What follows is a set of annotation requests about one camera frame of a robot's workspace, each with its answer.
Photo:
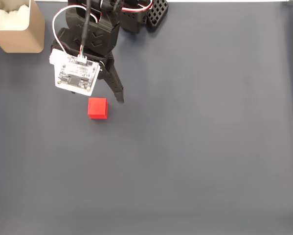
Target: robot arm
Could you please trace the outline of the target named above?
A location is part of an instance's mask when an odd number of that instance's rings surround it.
[[[86,0],[68,0],[68,5],[86,7]],[[91,13],[98,23],[90,20],[88,36],[83,45],[83,55],[87,60],[98,62],[100,73],[97,79],[104,79],[119,103],[124,102],[123,86],[114,67],[112,49],[115,47],[119,28],[138,33],[146,24],[156,30],[168,10],[166,0],[91,0]],[[57,36],[67,54],[78,56],[82,31],[85,23],[85,10],[70,8],[66,12],[69,28],[62,28]],[[51,50],[62,50],[56,40]]]

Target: circuit board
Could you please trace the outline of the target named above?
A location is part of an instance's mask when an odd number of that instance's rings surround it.
[[[56,86],[72,92],[91,95],[99,69],[97,62],[89,60],[81,62],[77,57],[69,55],[67,62],[60,69]]]

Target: black cable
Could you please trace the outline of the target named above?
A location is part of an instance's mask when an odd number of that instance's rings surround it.
[[[87,10],[86,10],[86,19],[83,25],[82,36],[81,36],[81,45],[85,45],[88,37],[88,28],[90,23],[90,13],[91,13],[91,0],[87,0]]]

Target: red cube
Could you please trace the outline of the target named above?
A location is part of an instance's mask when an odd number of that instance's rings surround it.
[[[88,115],[91,119],[107,119],[108,101],[106,98],[89,98]]]

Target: beige box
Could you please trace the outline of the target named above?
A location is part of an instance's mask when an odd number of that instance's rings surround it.
[[[0,10],[29,7],[28,27],[25,30],[1,30],[0,47],[8,53],[39,53],[44,49],[45,20],[34,0],[0,0]]]

